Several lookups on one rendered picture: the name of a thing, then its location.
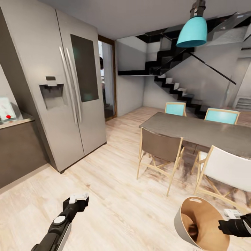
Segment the trash can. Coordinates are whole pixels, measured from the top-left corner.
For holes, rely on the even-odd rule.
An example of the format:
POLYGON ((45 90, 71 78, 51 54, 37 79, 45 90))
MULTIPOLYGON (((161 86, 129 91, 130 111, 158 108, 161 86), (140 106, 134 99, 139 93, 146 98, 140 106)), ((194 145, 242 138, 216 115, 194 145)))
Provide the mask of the trash can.
POLYGON ((174 218, 174 227, 183 240, 204 251, 227 251, 230 235, 219 230, 219 220, 224 218, 210 202, 191 196, 180 206, 174 218))

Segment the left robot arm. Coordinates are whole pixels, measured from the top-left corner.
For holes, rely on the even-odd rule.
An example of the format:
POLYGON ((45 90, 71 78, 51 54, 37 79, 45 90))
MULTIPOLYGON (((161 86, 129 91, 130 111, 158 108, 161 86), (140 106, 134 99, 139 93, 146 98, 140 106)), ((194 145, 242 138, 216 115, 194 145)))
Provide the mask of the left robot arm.
POLYGON ((40 244, 34 245, 31 251, 62 251, 70 235, 75 215, 77 212, 83 212, 88 202, 88 193, 71 193, 69 200, 63 202, 63 212, 53 220, 48 234, 40 244))

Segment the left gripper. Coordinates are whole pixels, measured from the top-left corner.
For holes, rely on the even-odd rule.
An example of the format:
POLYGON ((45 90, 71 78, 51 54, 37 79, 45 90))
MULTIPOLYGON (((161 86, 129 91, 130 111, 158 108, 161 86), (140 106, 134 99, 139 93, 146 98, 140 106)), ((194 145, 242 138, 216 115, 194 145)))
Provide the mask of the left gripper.
POLYGON ((83 212, 85 210, 85 207, 88 206, 88 202, 89 202, 89 196, 86 199, 77 200, 77 202, 73 204, 70 204, 69 200, 65 200, 63 202, 63 212, 66 209, 72 209, 76 215, 77 212, 83 212))

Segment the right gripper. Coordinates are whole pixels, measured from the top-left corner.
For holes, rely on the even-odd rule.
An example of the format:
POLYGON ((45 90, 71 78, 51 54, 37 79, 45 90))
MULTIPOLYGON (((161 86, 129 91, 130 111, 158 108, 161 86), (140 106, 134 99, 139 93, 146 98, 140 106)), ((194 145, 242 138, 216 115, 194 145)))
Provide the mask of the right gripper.
POLYGON ((219 220, 219 230, 222 230, 223 234, 226 235, 235 235, 237 237, 241 237, 241 238, 245 238, 247 236, 243 235, 239 230, 238 227, 236 225, 236 221, 237 219, 233 219, 233 220, 219 220))

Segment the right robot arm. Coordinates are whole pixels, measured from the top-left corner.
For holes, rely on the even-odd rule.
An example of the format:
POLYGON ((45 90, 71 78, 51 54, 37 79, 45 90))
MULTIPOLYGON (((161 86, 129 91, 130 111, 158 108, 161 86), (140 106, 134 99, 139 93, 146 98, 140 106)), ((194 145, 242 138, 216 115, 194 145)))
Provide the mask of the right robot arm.
POLYGON ((251 237, 251 213, 243 215, 239 210, 224 209, 226 220, 219 220, 223 234, 245 238, 251 237))

